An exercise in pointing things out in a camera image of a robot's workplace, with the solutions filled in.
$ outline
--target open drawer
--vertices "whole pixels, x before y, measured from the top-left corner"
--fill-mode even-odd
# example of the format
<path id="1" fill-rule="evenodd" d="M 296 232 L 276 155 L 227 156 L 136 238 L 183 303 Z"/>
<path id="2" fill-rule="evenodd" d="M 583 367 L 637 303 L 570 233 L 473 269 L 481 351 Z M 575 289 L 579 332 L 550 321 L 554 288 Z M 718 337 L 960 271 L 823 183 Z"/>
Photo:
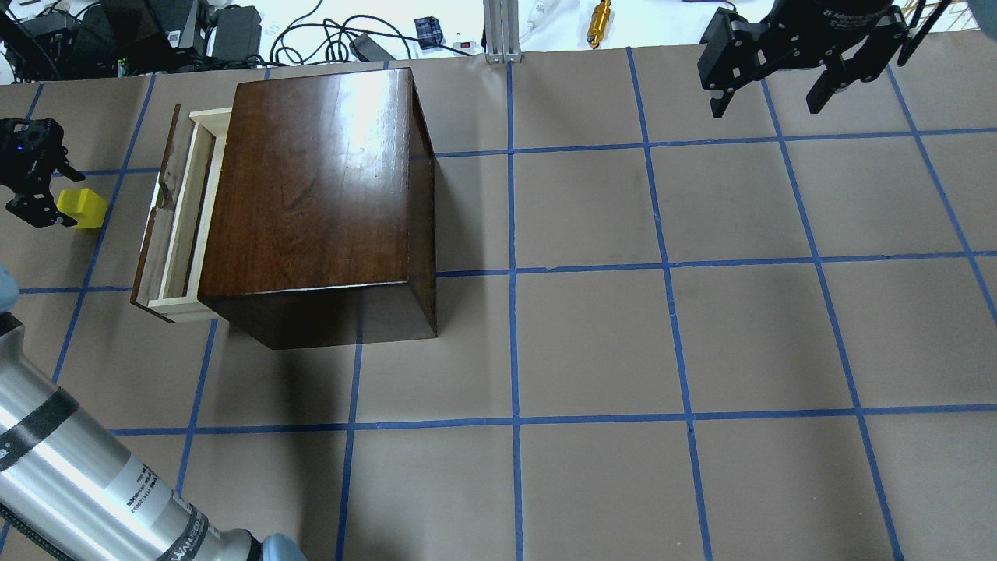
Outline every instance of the open drawer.
<path id="1" fill-rule="evenodd" d="M 197 287 L 230 115 L 173 110 L 132 289 L 133 304 L 171 323 L 217 317 Z"/>

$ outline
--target dark wood drawer box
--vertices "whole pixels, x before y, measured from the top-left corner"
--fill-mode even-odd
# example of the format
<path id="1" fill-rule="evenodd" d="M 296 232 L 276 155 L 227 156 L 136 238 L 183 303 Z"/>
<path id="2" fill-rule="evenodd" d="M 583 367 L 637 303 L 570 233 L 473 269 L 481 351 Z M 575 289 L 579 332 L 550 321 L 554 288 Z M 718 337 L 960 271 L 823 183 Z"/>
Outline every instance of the dark wood drawer box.
<path id="1" fill-rule="evenodd" d="M 186 298 L 275 349 L 436 335 L 433 149 L 408 69 L 240 84 L 220 138 L 216 189 L 186 149 L 186 181 L 205 183 L 188 195 L 210 205 L 187 228 L 193 259 L 172 260 Z"/>

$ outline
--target wooden box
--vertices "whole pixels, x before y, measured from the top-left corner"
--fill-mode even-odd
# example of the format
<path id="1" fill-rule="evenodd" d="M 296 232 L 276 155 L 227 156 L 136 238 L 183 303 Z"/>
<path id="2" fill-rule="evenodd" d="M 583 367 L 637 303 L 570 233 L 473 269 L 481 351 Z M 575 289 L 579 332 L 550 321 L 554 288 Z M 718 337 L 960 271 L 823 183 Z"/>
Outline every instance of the wooden box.
<path id="1" fill-rule="evenodd" d="M 433 150 L 408 69 L 240 84 L 210 149 L 196 146 L 204 115 L 190 116 L 187 197 L 153 211 L 137 304 L 176 320 L 142 297 L 172 278 L 181 289 L 152 295 L 182 291 L 196 313 L 216 312 L 275 349 L 436 335 Z M 177 134 L 161 184 L 169 152 L 184 150 Z M 188 203 L 199 212 L 184 222 Z M 152 231 L 167 212 L 182 241 L 157 251 L 163 234 Z M 174 246 L 187 251 L 156 257 Z M 143 271 L 160 262 L 161 276 Z"/>

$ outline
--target metal bracket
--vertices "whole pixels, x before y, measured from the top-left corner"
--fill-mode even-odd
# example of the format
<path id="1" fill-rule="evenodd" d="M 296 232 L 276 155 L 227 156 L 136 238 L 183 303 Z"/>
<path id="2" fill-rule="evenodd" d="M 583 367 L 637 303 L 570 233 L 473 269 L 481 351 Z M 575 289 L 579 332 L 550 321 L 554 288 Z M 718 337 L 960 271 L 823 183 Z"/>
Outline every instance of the metal bracket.
<path id="1" fill-rule="evenodd" d="M 488 44 L 485 60 L 490 64 L 519 62 L 519 2 L 517 0 L 485 1 L 485 37 Z"/>

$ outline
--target white surface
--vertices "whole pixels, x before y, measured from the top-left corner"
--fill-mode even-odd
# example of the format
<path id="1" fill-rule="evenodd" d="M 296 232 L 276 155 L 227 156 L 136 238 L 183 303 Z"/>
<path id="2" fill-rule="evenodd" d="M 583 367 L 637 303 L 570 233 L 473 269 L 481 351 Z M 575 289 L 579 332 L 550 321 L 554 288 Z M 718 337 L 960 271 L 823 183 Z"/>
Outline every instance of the white surface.
<path id="1" fill-rule="evenodd" d="M 585 34 L 592 9 L 598 0 L 542 0 L 549 9 L 546 17 L 536 29 L 520 39 L 523 52 L 529 51 L 575 51 L 588 50 Z M 11 10 L 18 17 L 30 18 L 42 11 L 51 1 L 19 6 L 13 2 Z M 77 13 L 91 0 L 71 0 L 71 12 Z M 212 0 L 212 4 L 226 2 Z M 255 6 L 262 18 L 263 34 L 260 41 L 260 55 L 269 60 L 270 46 L 276 36 L 292 21 L 308 13 L 315 7 L 316 0 L 235 0 L 240 6 Z M 519 29 L 525 34 L 526 21 L 536 0 L 519 1 Z M 773 0 L 734 0 L 738 11 L 749 21 L 757 22 L 772 9 Z M 902 0 L 894 0 L 902 5 Z M 652 45 L 690 45 L 699 43 L 718 2 L 686 3 L 682 0 L 617 0 L 612 4 L 609 27 L 601 49 L 619 47 L 645 47 Z M 422 0 L 421 2 L 399 2 L 398 0 L 366 0 L 365 2 L 324 1 L 319 10 L 303 23 L 320 23 L 323 18 L 331 18 L 342 23 L 346 18 L 358 14 L 368 14 L 388 20 L 402 33 L 416 37 L 414 20 L 420 17 L 435 16 L 440 20 L 444 32 L 444 44 L 450 45 L 460 34 L 481 40 L 485 23 L 484 5 L 480 0 Z M 949 22 L 942 18 L 936 30 L 945 30 Z M 357 20 L 350 27 L 392 33 L 385 25 L 372 20 Z M 395 58 L 406 58 L 401 40 L 390 37 L 374 37 L 386 51 Z M 288 34 L 285 44 L 307 56 L 322 45 L 325 33 L 320 28 L 300 29 Z M 413 58 L 437 58 L 458 56 L 444 49 L 423 51 L 418 43 L 409 42 Z M 311 59 L 323 60 L 321 52 Z M 0 61 L 0 84 L 13 81 L 10 68 Z"/>

